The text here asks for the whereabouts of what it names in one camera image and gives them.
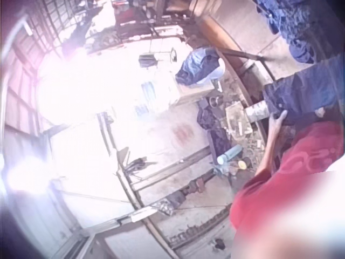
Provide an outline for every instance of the person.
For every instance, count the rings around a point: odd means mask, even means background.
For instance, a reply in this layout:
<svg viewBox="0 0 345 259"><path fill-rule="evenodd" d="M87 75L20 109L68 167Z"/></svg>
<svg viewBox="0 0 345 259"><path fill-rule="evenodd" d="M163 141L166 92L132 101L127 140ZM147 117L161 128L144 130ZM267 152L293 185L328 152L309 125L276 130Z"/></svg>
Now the person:
<svg viewBox="0 0 345 259"><path fill-rule="evenodd" d="M242 252L240 258L331 258L326 249L322 250L311 242L313 235L307 235L318 233L313 229L322 226L320 222L328 221L321 216L317 221L317 215L310 213L315 209L305 211L309 204L317 203L305 200L315 192L315 186L325 181L325 173L320 173L343 155L343 127L338 120L323 120L300 130L292 147L284 153L280 168L272 175L275 143L286 115L287 111L283 111L278 119L270 116L261 164L254 178L237 193L230 209L230 221L237 230L234 250L242 247L239 249ZM291 234L289 231L292 229L299 229L299 234ZM325 236L324 233L318 234L314 237Z"/></svg>

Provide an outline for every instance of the red shirt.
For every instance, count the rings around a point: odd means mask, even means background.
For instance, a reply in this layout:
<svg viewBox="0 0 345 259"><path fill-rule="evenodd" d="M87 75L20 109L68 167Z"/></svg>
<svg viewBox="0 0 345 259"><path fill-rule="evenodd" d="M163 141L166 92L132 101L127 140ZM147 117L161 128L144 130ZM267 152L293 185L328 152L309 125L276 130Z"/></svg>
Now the red shirt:
<svg viewBox="0 0 345 259"><path fill-rule="evenodd" d="M264 171L239 191L230 209L230 221L242 234L251 234L272 212L301 197L342 154L343 131L335 122L317 122L299 132L284 154L279 170Z"/></svg>

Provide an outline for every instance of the hand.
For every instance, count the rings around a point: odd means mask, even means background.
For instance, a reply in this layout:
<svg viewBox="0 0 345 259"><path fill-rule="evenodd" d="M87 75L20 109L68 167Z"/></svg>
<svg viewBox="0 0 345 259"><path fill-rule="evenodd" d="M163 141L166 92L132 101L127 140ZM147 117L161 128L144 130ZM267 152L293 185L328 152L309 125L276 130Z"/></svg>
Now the hand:
<svg viewBox="0 0 345 259"><path fill-rule="evenodd" d="M278 119L273 117L273 113L270 115L269 127L268 127L268 140L275 141L279 135L282 122L287 116L287 110L284 110Z"/></svg>

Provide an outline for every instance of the red stain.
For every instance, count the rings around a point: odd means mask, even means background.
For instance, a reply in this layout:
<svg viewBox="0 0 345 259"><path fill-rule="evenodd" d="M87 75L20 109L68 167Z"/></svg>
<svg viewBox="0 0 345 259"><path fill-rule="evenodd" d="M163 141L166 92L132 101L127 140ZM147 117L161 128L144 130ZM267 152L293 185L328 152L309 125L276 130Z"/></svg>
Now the red stain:
<svg viewBox="0 0 345 259"><path fill-rule="evenodd" d="M194 137L192 128L187 124L180 124L172 129L178 143L182 146L186 145L191 138Z"/></svg>

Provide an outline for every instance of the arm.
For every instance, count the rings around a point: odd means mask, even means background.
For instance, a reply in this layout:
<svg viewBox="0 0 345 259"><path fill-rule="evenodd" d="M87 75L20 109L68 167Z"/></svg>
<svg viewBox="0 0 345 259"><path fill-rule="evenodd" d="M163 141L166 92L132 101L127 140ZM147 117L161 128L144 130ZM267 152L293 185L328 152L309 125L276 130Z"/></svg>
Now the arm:
<svg viewBox="0 0 345 259"><path fill-rule="evenodd" d="M271 171L275 142L279 135L282 122L286 118L286 115L287 115L287 111L283 111L278 119L274 119L273 115L271 114L270 121L269 121L268 138L267 138L265 154L260 165L258 166L255 176L259 175L260 173L267 173Z"/></svg>

